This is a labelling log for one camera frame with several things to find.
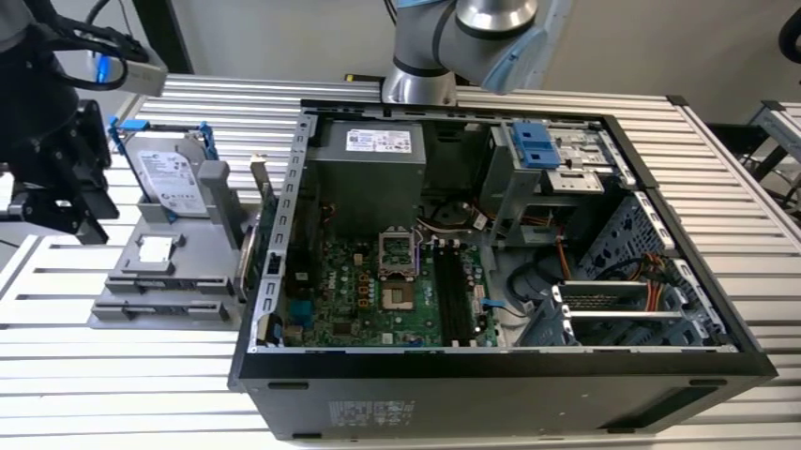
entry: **white wall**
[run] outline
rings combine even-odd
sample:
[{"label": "white wall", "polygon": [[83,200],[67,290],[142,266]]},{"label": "white wall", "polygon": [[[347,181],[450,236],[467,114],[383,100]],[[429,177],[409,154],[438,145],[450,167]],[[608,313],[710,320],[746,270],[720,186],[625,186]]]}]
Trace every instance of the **white wall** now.
[{"label": "white wall", "polygon": [[[90,13],[91,6],[96,3],[96,0],[51,0],[52,5],[56,8],[59,14],[66,17],[74,18],[83,21]],[[146,32],[136,16],[136,9],[131,0],[123,0],[126,5],[126,11],[128,12],[130,27],[134,32],[134,37],[147,45],[148,39]],[[126,22],[123,20],[123,10],[118,0],[111,0],[106,8],[100,12],[95,25],[110,26],[118,31],[127,33]],[[60,52],[59,61],[64,70],[74,77],[80,77],[86,80],[92,80],[94,74],[91,73],[91,67],[87,62],[87,52]],[[103,118],[108,121],[108,118],[116,114],[120,109],[123,102],[131,96],[131,94],[122,91],[111,92],[92,92],[79,91],[80,98],[92,98],[100,104],[100,111]]]},{"label": "white wall", "polygon": [[776,43],[797,0],[573,1],[546,89],[680,94],[709,121],[801,100],[801,66]]},{"label": "white wall", "polygon": [[[379,0],[172,0],[199,74],[339,81],[383,75],[393,28]],[[708,120],[801,99],[777,50],[797,0],[573,0],[545,88],[680,94]]]},{"label": "white wall", "polygon": [[383,76],[394,28],[381,0],[172,0],[195,73],[337,82]]}]

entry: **aluminum extrusion table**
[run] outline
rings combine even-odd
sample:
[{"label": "aluminum extrusion table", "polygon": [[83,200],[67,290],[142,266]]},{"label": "aluminum extrusion table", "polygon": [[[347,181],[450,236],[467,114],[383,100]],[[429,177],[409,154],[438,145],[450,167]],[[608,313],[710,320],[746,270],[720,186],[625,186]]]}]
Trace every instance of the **aluminum extrusion table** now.
[{"label": "aluminum extrusion table", "polygon": [[[378,86],[172,76],[163,97],[134,97],[119,115],[163,124],[207,120],[231,184],[256,201],[248,161],[266,157],[280,188],[300,98],[375,101]],[[692,109],[666,97],[542,91],[497,97],[473,88],[462,88],[459,103],[617,116],[780,376],[653,437],[307,445],[745,450],[770,441],[770,450],[801,448],[801,232]],[[11,437],[0,446],[267,448],[276,442],[250,398],[226,387],[235,333],[84,325],[138,219],[139,190],[120,157],[107,177],[122,213],[104,223],[110,244],[29,237],[0,274],[0,323],[9,325],[0,330],[0,436]]]}]

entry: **sticker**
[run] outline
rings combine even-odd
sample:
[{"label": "sticker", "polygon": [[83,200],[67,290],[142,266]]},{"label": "sticker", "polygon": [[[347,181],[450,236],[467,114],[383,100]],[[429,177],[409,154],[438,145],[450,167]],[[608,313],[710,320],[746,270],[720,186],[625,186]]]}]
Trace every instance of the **sticker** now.
[{"label": "sticker", "polygon": [[335,427],[401,427],[411,424],[414,400],[330,401]]},{"label": "sticker", "polygon": [[353,129],[349,131],[349,152],[411,153],[409,131]]},{"label": "sticker", "polygon": [[143,236],[139,241],[139,262],[166,263],[171,260],[172,238],[166,236]]},{"label": "sticker", "polygon": [[478,213],[478,217],[475,218],[475,221],[473,222],[473,228],[475,230],[483,230],[486,226],[487,226],[487,216]]},{"label": "sticker", "polygon": [[175,152],[138,153],[159,202],[175,214],[207,214],[200,188],[187,158]]}]

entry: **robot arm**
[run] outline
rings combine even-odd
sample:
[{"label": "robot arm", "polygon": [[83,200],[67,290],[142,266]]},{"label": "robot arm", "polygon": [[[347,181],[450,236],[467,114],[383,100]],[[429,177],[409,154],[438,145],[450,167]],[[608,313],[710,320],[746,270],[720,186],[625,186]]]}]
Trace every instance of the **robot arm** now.
[{"label": "robot arm", "polygon": [[[64,50],[116,58],[122,75],[74,78],[55,57]],[[98,104],[79,100],[75,88],[119,88],[127,61],[147,60],[131,37],[59,16],[50,0],[0,2],[0,163],[13,175],[1,219],[76,234],[84,244],[107,242],[98,219],[119,217],[103,175],[111,154]]]},{"label": "robot arm", "polygon": [[455,104],[453,72],[507,94],[531,74],[547,40],[535,15],[537,0],[398,0],[385,102]]}]

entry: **motherboard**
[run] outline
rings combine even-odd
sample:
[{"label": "motherboard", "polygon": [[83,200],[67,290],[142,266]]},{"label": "motherboard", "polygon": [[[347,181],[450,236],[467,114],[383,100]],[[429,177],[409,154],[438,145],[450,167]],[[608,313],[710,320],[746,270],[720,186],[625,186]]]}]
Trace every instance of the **motherboard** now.
[{"label": "motherboard", "polygon": [[[414,240],[406,246],[401,232],[370,242],[327,239],[314,298],[290,304],[287,345],[497,346],[491,311],[479,298],[486,279],[478,249]],[[405,266],[411,270],[387,270]]]}]

